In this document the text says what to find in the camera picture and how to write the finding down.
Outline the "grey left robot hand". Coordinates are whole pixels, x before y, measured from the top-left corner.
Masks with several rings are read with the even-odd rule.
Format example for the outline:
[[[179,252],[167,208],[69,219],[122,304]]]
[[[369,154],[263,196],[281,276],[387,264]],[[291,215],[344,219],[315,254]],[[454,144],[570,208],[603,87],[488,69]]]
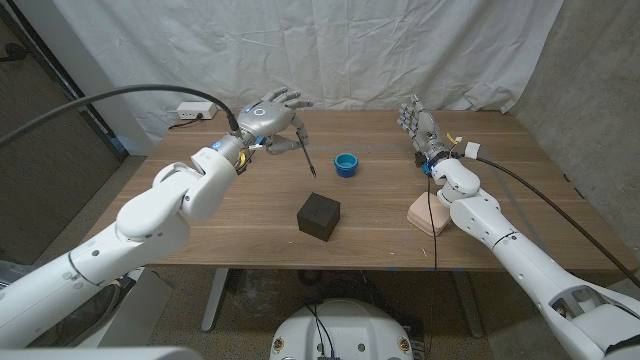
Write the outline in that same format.
[[[300,92],[288,88],[271,91],[241,110],[237,117],[238,124],[243,131],[256,138],[263,136],[266,152],[271,155],[303,148],[309,144],[309,137],[304,122],[295,110],[311,107],[313,102],[300,96]],[[295,140],[279,135],[289,126],[296,128]]]

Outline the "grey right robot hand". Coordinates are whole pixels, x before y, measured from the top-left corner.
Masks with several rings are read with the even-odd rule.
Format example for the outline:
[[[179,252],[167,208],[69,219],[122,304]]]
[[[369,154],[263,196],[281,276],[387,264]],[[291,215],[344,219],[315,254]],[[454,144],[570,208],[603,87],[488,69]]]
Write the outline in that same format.
[[[407,133],[423,165],[435,166],[448,158],[440,129],[420,99],[412,94],[408,104],[402,103],[397,124]]]

